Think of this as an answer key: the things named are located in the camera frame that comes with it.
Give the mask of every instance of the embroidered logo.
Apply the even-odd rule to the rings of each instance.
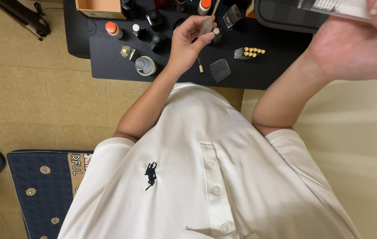
[[[151,164],[149,164],[147,166],[147,169],[145,170],[145,174],[144,175],[147,175],[149,177],[149,184],[150,186],[149,187],[152,187],[154,185],[154,180],[156,180],[156,172],[154,171],[157,167],[157,163],[156,162],[153,162]]]

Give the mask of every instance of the shirt sleeve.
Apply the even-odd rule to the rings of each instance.
[[[94,213],[107,183],[133,147],[126,138],[110,138],[97,145],[78,192],[70,205],[58,239],[78,238]]]
[[[313,160],[305,143],[293,130],[280,129],[265,139],[280,154],[282,159],[299,175],[311,192],[327,209],[328,213],[344,232],[346,239],[361,236],[352,223],[349,215],[334,195],[329,182],[325,179],[318,165]]]

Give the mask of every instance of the orange cap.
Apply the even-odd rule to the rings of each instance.
[[[117,31],[117,25],[114,24],[113,22],[107,22],[106,23],[106,30],[110,34],[115,34]]]
[[[200,5],[202,8],[210,8],[212,4],[212,0],[200,0]]]

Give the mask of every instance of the gray cloth pouch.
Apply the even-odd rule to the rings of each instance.
[[[209,68],[216,83],[220,82],[231,74],[230,67],[228,66],[226,59],[220,59],[210,64]]]

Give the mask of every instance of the forearm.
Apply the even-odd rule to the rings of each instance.
[[[256,103],[253,126],[264,136],[292,128],[306,102],[331,81],[306,54],[301,55]]]
[[[180,76],[180,73],[165,68],[123,115],[113,137],[126,137],[136,142],[147,133],[157,121]]]

